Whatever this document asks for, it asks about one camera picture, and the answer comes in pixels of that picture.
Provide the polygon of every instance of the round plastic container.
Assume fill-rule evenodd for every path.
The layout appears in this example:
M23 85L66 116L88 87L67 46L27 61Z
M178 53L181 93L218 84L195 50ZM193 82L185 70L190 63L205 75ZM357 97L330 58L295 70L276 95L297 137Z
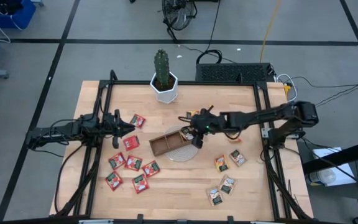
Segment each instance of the round plastic container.
M336 175L331 169L320 170L305 175L306 182L311 186L330 184L336 180Z

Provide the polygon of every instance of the chair wheel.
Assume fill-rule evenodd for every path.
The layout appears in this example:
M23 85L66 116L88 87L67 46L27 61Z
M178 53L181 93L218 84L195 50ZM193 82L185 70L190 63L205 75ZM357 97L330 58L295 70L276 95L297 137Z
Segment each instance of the chair wheel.
M358 224L358 217L353 218L352 223L353 224Z

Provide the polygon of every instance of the yellow cable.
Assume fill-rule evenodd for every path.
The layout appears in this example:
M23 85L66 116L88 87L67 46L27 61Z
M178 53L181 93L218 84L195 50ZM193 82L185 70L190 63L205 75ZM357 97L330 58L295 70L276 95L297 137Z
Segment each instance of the yellow cable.
M277 13L277 9L278 7L280 6L281 4L281 0L277 0L277 3L276 3L276 8L274 9L273 11L273 16L270 20L270 23L268 24L268 27L267 27L267 30L266 30L266 35L265 35L265 38L264 38L264 42L262 44L262 50L260 51L260 58L259 58L259 63L262 62L262 59L264 57L264 50L265 50L265 43L266 43L266 39L267 39L267 36L269 36L269 30L272 28L273 26L273 21L274 21L274 17L276 16L276 13Z

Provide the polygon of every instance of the wooden box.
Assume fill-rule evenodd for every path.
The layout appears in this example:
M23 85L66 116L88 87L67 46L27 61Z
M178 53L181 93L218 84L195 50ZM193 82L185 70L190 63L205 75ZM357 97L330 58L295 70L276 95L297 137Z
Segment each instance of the wooden box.
M191 144L191 141L181 136L180 131L165 134L158 138L151 139L149 142L154 156L160 156L166 152Z

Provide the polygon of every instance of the blue bin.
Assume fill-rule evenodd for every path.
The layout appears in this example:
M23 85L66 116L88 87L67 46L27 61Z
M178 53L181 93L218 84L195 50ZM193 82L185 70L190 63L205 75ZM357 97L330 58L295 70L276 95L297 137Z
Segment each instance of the blue bin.
M29 22L34 15L35 6L31 0L13 0L21 2L23 9L17 11L14 15L0 15L0 27L1 28L13 28L17 29L15 24L20 29L25 29L29 25Z

